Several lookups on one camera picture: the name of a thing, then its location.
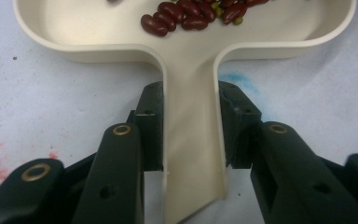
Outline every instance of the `screw hole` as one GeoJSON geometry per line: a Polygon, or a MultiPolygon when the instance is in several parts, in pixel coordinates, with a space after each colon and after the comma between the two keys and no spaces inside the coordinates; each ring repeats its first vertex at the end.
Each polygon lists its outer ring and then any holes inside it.
{"type": "Polygon", "coordinates": [[[100,190],[100,197],[104,200],[108,200],[114,197],[115,195],[117,195],[117,192],[118,192],[117,186],[108,185],[100,190]]]}
{"type": "Polygon", "coordinates": [[[287,129],[278,124],[272,124],[269,129],[274,133],[287,133],[287,129]]]}
{"type": "Polygon", "coordinates": [[[113,129],[113,134],[115,135],[124,135],[131,131],[131,127],[128,125],[120,125],[113,129]]]}
{"type": "Polygon", "coordinates": [[[312,186],[312,188],[322,194],[329,194],[331,193],[331,188],[326,185],[325,183],[318,183],[312,186]]]}
{"type": "Polygon", "coordinates": [[[40,163],[28,168],[21,175],[21,179],[25,182],[32,182],[43,178],[50,172],[51,167],[48,164],[40,163]]]}

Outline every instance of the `bean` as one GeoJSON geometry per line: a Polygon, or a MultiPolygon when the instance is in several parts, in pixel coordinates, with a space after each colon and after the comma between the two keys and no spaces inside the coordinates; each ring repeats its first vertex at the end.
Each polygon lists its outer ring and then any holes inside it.
{"type": "Polygon", "coordinates": [[[142,28],[152,35],[165,36],[168,33],[167,26],[164,22],[158,21],[150,15],[143,15],[141,18],[142,28]]]}
{"type": "Polygon", "coordinates": [[[237,17],[243,17],[248,7],[244,3],[236,3],[228,7],[222,15],[223,23],[229,24],[237,17]]]}
{"type": "Polygon", "coordinates": [[[166,12],[156,12],[153,14],[153,18],[158,21],[162,21],[167,25],[168,31],[172,32],[176,30],[176,22],[175,20],[166,12]]]}
{"type": "Polygon", "coordinates": [[[162,2],[158,5],[158,12],[168,13],[176,23],[180,23],[185,16],[181,7],[172,2],[162,2]]]}
{"type": "Polygon", "coordinates": [[[213,8],[208,3],[199,3],[201,15],[205,18],[208,22],[213,22],[216,19],[216,15],[214,13],[213,8]]]}
{"type": "Polygon", "coordinates": [[[208,21],[202,17],[187,16],[182,22],[184,30],[203,30],[206,27],[208,27],[208,21]]]}
{"type": "Polygon", "coordinates": [[[232,23],[234,25],[240,25],[242,22],[243,22],[243,17],[237,17],[232,23]]]}
{"type": "Polygon", "coordinates": [[[183,11],[188,16],[200,15],[200,8],[190,0],[179,0],[176,2],[176,5],[182,7],[183,11]]]}
{"type": "Polygon", "coordinates": [[[217,7],[215,10],[214,10],[214,13],[216,15],[217,18],[221,18],[222,15],[223,15],[223,9],[221,7],[217,7]]]}
{"type": "Polygon", "coordinates": [[[248,7],[254,7],[255,5],[266,4],[269,0],[246,0],[248,7]]]}
{"type": "Polygon", "coordinates": [[[234,5],[235,2],[236,2],[236,0],[223,0],[220,3],[220,7],[223,7],[223,8],[231,7],[232,5],[234,5]]]}
{"type": "Polygon", "coordinates": [[[216,2],[214,2],[214,3],[211,4],[211,7],[212,7],[213,9],[217,9],[217,8],[219,7],[219,4],[216,3],[216,2]]]}

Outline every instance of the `tabletop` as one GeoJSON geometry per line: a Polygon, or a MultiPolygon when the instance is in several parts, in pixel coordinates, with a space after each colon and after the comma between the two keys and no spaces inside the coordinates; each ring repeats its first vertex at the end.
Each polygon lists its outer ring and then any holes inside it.
{"type": "MultiPolygon", "coordinates": [[[[349,27],[312,51],[281,60],[223,63],[263,113],[286,123],[319,156],[344,164],[358,153],[358,5],[349,27]]],[[[38,158],[71,165],[94,153],[103,132],[126,120],[143,87],[162,80],[146,63],[74,63],[36,44],[12,3],[0,0],[0,184],[38,158]]],[[[186,223],[264,223],[249,170],[227,168],[225,201],[186,223]]],[[[161,223],[162,173],[146,173],[145,223],[161,223]]]]}

